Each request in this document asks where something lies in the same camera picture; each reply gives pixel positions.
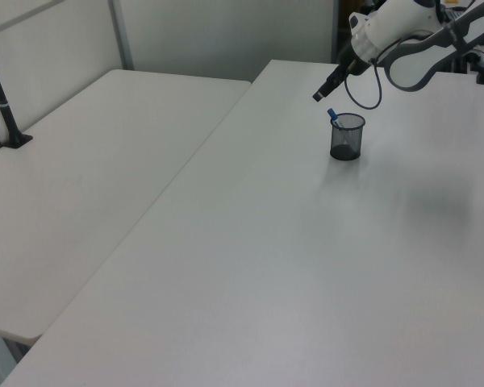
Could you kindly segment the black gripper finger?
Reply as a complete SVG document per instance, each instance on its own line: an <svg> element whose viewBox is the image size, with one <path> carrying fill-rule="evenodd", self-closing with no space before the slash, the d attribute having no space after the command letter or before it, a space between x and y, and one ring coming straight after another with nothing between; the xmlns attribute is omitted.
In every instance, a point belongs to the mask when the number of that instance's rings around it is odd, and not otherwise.
<svg viewBox="0 0 484 387"><path fill-rule="evenodd" d="M312 96L316 102L321 101L327 97L331 92L339 87L344 81L344 69L337 66L333 72L327 77L326 81L318 88Z"/></svg>

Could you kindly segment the dark robot gripper body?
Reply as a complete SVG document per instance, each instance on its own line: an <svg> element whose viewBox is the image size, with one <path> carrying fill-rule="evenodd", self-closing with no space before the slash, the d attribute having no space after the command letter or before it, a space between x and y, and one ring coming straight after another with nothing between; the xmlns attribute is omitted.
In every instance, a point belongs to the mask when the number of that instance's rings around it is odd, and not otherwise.
<svg viewBox="0 0 484 387"><path fill-rule="evenodd" d="M360 76L369 68L369 40L354 36L342 47L337 66L338 77Z"/></svg>

